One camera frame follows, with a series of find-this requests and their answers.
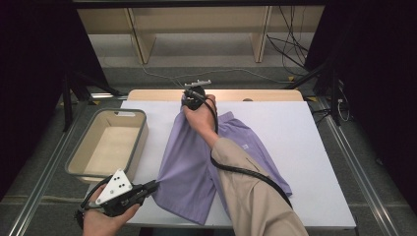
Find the black wire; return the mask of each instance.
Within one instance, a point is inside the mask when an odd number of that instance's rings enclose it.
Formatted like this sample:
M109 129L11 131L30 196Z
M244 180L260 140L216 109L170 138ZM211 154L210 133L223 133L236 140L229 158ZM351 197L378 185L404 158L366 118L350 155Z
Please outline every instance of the black wire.
M316 121L316 127L319 127L319 125L322 123L322 121L330 115L330 112L326 113L320 120Z
M82 229L84 229L84 211L86 210L86 205L89 202L89 199L101 185L108 183L111 177L113 177L113 175L108 176L107 178L101 180L97 185L95 185L95 187L89 191L83 202L80 204L80 208L76 210L74 218L77 220L77 223Z
M323 109L323 110L315 110L312 112L312 114L316 114L316 113L325 113L325 112L330 112L330 109Z
M196 95L195 97L197 99L199 99L200 101L202 101L208 107L209 111L211 112L211 115L214 118L214 130L215 130L215 133L218 134L218 118L217 118L217 113L206 102L206 99L209 99L209 100L211 100L211 99L210 98L203 99L203 98L199 97L198 95ZM264 181L265 183L267 183L268 185L270 185L271 187L273 187L282 196L282 198L288 203L288 205L292 208L292 204L289 201L289 199L286 196L286 194L284 193L284 191L279 187L279 185L277 185L275 182L273 182L267 176L265 176L265 175L263 175L261 173L258 173L258 172L249 170L249 169L244 169L244 168L239 168L239 167L235 167L235 166L229 166L229 165L220 164L217 161L215 161L214 158L212 158L212 156L210 157L210 160L211 160L212 165L214 165L218 169L222 169L222 170L230 171L230 172L235 172L235 173L240 173L240 174L244 174L244 175L249 175L249 176L255 177L255 178L259 179L259 180Z
M307 105L309 106L309 108L310 108L310 112L313 114L313 112L314 112L314 108L313 108L313 106L310 104L310 102L307 102Z
M285 41L284 39L280 39L280 38L277 38L277 37L272 37L272 36L269 36L269 35L267 35L267 37L269 37L270 39L273 39L273 40L277 40L277 41L281 41L281 42L286 42L286 43L289 43L289 44L291 44L291 45L297 46L297 44L295 44L294 42ZM307 49L307 48L303 47L302 45L298 45L298 47L299 47L301 50L304 50L304 51L306 51L306 52L309 52L309 49Z
M306 9L307 9L307 6L304 6L303 14L301 14L301 26L300 26L300 38L299 38L299 40L301 40L301 33L303 32L304 14L306 13Z
M293 43L296 43L296 42L298 43L298 40L295 39L295 36L294 36L294 26L293 26L293 23L294 23L294 15L295 15L295 8L293 6L291 6L290 9L291 9L291 14L290 14L290 19L291 19L291 21L290 21L291 24L290 25L291 25L291 27L288 30L288 34L291 33L291 37L292 37ZM292 48L294 48L294 51L295 51L295 54L297 54L298 60L300 60L300 62L303 63L303 60L300 58L300 54L298 54L297 47L296 46L293 46L293 47L291 47L291 49Z
M277 52L279 52L282 56L284 56L284 57L288 58L290 61L292 61L293 63L295 63L297 66L299 66L299 67L301 67L302 69L306 70L306 68L304 67L304 65L302 65L302 64L300 64L299 62L295 61L295 60L294 60L294 59L292 59L290 56L288 56L288 54L286 54L284 51L282 51L281 49L279 49L279 48L275 45L275 43L273 43L273 42L272 42L272 40L270 39L270 37L269 37L268 35L267 35L267 39L269 40L269 42L270 42L270 44L272 45L272 47L273 47L273 48L274 48ZM295 76L304 76L304 75L297 74L297 73L294 73L294 72L290 71L290 70L289 70L289 69L285 66L285 63L284 63L283 58L282 58L282 65L283 65L284 69L285 69L288 73L290 73L290 74L292 74L292 75L295 75Z
M212 157L210 158L210 160L211 160L212 165L214 165L215 167L217 167L221 170L240 173L240 174L244 174L244 175L249 175L249 176L255 177L255 178L257 178L261 181L264 181L265 183L267 183L268 185L273 187L282 196L282 198L289 204L289 206L292 208L292 204L289 201L286 194L284 193L284 191L275 182L273 182L271 179L269 179L267 176L265 176L261 173L249 170L249 169L244 169L244 168L239 168L239 167L235 167L235 166L220 164L217 161L215 161L214 158L212 158Z
M291 11L291 34L292 34L292 40L293 40L293 42L294 42L294 43L296 43L296 44L297 44L297 46L298 46L298 47L295 47L295 52L297 53L298 59L299 59L302 63L304 63L305 58L306 58L306 55L304 55L303 51L300 49L300 47L299 47L299 46L301 46L301 45L300 45L300 43L298 42L298 40L295 38L295 35L294 35L293 22L294 22L294 16L295 16L295 7L294 7L294 6L292 6L292 7L291 7L291 9L292 9L292 11ZM302 55L302 58L303 58L303 59L301 59L301 58L300 58L300 55L298 54L297 48L298 48L298 50L300 50L300 53L301 53L301 55Z
M279 11L281 12L281 15L285 21L285 24L287 25L288 28L288 36L291 36L291 38L293 39L293 42L297 45L297 46L301 46L301 44L298 42L298 40L295 38L294 36L294 32L293 32L293 28L292 28L292 22L294 20L294 13L295 13L295 8L291 7L291 26L288 24L284 13L282 12L282 8L279 6Z
M350 109L350 106L349 106L349 101L347 100L347 97L346 97L346 95L344 94L343 89L342 89L342 88L339 88L339 90L340 90L341 94L343 95L344 100L346 101L346 110L349 110L349 109Z

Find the jacket sleeve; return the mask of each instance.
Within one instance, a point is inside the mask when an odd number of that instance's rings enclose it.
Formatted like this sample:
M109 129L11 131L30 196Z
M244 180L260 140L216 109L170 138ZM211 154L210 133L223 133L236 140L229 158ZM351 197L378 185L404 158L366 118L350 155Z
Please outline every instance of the jacket sleeve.
M233 141L220 138L211 156L220 164L268 174ZM298 215L267 183L252 176L218 169L224 197L237 236L308 235Z

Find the lavender shirt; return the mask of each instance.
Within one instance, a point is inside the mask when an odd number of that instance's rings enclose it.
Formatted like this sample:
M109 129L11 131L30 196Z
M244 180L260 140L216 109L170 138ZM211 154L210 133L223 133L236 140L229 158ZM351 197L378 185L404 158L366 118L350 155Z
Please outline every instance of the lavender shirt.
M234 118L232 112L218 116L218 134L242 147L287 196L292 194L261 140L249 127ZM190 127L182 111L175 118L157 181L159 187L152 196L157 205L169 212L204 224L215 191L218 191L228 213L217 169L210 162L210 149Z

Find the beige tray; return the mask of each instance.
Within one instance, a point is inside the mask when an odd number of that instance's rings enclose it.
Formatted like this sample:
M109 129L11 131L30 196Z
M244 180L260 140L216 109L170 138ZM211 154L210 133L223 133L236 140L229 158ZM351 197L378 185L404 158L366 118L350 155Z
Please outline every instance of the beige tray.
M68 159L66 171L85 183L97 183L123 169L132 181L148 132L142 110L99 110Z

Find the hand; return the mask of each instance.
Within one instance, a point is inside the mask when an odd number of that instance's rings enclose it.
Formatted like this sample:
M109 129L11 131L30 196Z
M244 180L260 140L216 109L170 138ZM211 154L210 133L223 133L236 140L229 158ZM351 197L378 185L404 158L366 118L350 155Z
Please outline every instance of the hand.
M207 95L206 103L211 109L216 112L215 96ZM208 146L212 148L215 141L218 140L218 135L214 131L214 117L209 108L203 103L197 110L191 110L187 106L183 106L184 114L193 128L206 141Z
M95 202L95 200L100 196L101 192L106 185L101 185L95 192L92 194L89 199L90 202ZM89 209L84 215L84 234L86 236L107 236L107 235L116 235L116 232L129 220L131 219L136 211L139 209L139 204L133 205L128 208L123 214L109 217L96 209Z

